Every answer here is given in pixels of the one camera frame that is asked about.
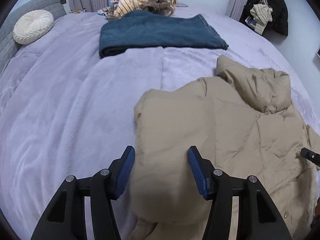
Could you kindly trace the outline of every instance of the blue gripper pad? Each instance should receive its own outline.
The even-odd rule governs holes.
[[[200,167],[201,164],[199,163],[202,161],[202,157],[196,147],[194,150],[192,149],[193,147],[195,146],[191,146],[188,150],[189,164],[200,195],[203,196],[204,199],[207,199],[209,193],[206,187],[206,177]]]
[[[136,155],[135,155],[134,148],[131,147],[130,152],[128,153],[128,156],[124,161],[124,164],[116,180],[116,192],[115,192],[116,198],[119,198],[124,192],[125,186],[128,183],[129,176],[135,161],[135,157]]]

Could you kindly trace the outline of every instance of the wall outlet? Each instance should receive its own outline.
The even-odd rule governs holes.
[[[66,3],[67,3],[67,0],[60,0],[60,3],[61,3],[61,4],[66,4]]]

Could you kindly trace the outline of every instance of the silver bolt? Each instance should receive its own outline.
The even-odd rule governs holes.
[[[216,169],[213,171],[213,174],[216,176],[221,176],[222,175],[222,170]]]
[[[103,169],[103,170],[100,171],[100,174],[102,176],[107,176],[109,174],[109,170],[108,169]]]
[[[258,179],[257,179],[256,176],[250,176],[250,177],[249,177],[249,180],[250,180],[251,182],[253,182],[253,183],[255,183],[255,182],[258,181]]]
[[[74,176],[69,175],[69,176],[66,177],[66,182],[71,182],[71,181],[73,181],[74,179],[75,179]]]

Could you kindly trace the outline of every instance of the blanket fold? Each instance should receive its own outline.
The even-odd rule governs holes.
[[[134,10],[121,19],[108,22],[101,29],[101,57],[117,55],[129,48],[158,46],[224,50],[228,48],[227,43],[201,14],[184,19]]]
[[[230,176],[257,176],[293,239],[308,233],[318,198],[316,168],[300,150],[320,152],[320,137],[293,106],[289,76],[225,56],[217,60],[217,75],[174,92],[150,90],[137,103],[131,208],[144,228],[155,228],[146,236],[136,227],[129,240],[202,239],[211,203],[192,176],[191,145]],[[230,239],[236,239],[237,209],[235,202]]]

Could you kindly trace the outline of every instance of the folded blue blanket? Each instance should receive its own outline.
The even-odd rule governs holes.
[[[228,48],[227,43],[201,14],[183,19],[134,10],[101,28],[101,57],[117,55],[129,48],[158,46],[225,50]]]

